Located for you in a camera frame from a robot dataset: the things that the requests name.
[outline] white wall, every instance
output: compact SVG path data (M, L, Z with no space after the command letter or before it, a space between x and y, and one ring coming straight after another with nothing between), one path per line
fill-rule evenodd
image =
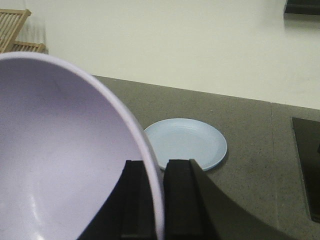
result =
M91 74L320 109L320 21L284 20L286 0L21 2Z

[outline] gray granite countertop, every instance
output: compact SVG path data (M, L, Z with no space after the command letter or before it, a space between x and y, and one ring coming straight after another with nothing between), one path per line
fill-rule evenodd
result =
M299 240L320 239L305 197L291 117L320 121L320 110L97 77L143 128L190 118L217 128L228 153L207 171L233 201L266 224Z

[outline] wooden dish rack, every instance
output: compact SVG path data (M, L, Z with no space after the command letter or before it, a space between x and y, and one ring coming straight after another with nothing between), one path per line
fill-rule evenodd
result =
M16 41L16 38L31 12L26 10L0 9L0 53L43 53L43 43Z

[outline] light blue plate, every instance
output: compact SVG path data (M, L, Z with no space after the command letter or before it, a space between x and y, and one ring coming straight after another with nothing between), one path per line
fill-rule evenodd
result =
M227 153L225 137L202 121L166 119L150 125L144 131L163 170L169 160L195 159L206 171L220 163Z

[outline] black shelf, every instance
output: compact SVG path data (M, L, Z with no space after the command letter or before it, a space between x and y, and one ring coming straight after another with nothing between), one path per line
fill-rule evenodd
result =
M285 6L286 14L320 15L319 0L288 0Z

